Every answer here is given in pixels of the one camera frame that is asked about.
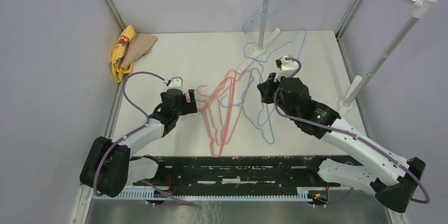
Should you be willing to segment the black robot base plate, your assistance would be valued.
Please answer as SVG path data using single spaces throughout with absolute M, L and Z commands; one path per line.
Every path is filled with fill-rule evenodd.
M 312 167 L 311 156 L 155 157 L 154 185 L 168 186 L 175 196 L 294 195 L 297 188 L 328 190 Z

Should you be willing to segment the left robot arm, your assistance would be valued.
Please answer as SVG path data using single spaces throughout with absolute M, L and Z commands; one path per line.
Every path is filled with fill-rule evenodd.
M 170 133 L 181 116 L 198 111 L 193 89 L 184 94 L 170 88 L 161 93 L 161 100 L 140 127 L 118 139 L 99 136 L 94 140 L 81 170 L 80 182 L 91 187 L 96 196 L 118 196 L 129 175 L 144 165 L 144 158 L 133 161 L 132 157 Z

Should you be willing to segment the pink wire hanger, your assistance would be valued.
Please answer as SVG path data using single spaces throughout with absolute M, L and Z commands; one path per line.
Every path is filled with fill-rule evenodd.
M 235 70 L 229 70 L 207 96 L 203 118 L 213 157 L 223 154 L 239 122 L 242 107 L 237 95 L 239 84 L 244 83 L 244 76 Z
M 226 87 L 229 87 L 229 89 L 226 91 L 225 94 L 228 94 L 230 96 L 230 100 L 225 100 L 224 104 L 235 104 L 237 102 L 237 98 L 241 95 L 243 89 L 248 85 L 248 77 L 249 77 L 249 70 L 244 70 L 241 73 L 238 73 L 235 70 L 230 70 L 227 73 L 222 83 L 225 83 Z M 221 107 L 221 109 L 223 116 L 225 116 L 226 113 L 229 112 L 228 118 L 230 122 L 227 136 L 227 141 L 229 144 L 239 124 L 242 112 L 236 107 L 230 109 L 225 109 Z
M 201 93 L 201 88 L 207 85 L 201 85 L 197 87 L 196 91 L 201 97 L 205 99 L 199 99 L 199 102 L 203 102 L 204 106 L 199 108 L 198 111 L 202 115 L 207 136 L 210 140 L 210 152 L 212 157 L 221 157 L 225 145 L 228 144 L 227 136 L 229 130 L 229 112 L 225 116 L 222 115 L 222 109 L 219 102 L 219 97 L 226 93 L 229 87 L 226 87 L 225 83 L 219 83 L 216 89 L 211 94 Z M 214 102 L 218 103 L 218 118 L 219 124 L 221 125 L 221 130 L 218 130 L 216 124 L 214 123 L 214 117 L 212 114 L 211 106 Z

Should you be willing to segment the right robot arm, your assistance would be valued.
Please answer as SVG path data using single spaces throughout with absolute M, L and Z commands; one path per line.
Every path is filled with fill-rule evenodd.
M 386 150 L 355 130 L 329 106 L 315 101 L 299 78 L 276 74 L 257 85 L 262 103 L 273 104 L 279 114 L 292 120 L 304 133 L 329 143 L 349 154 L 359 166 L 338 163 L 329 157 L 317 157 L 305 171 L 308 184 L 338 183 L 361 190 L 384 207 L 404 213 L 417 187 L 421 185 L 426 164 L 414 157 L 406 159 Z

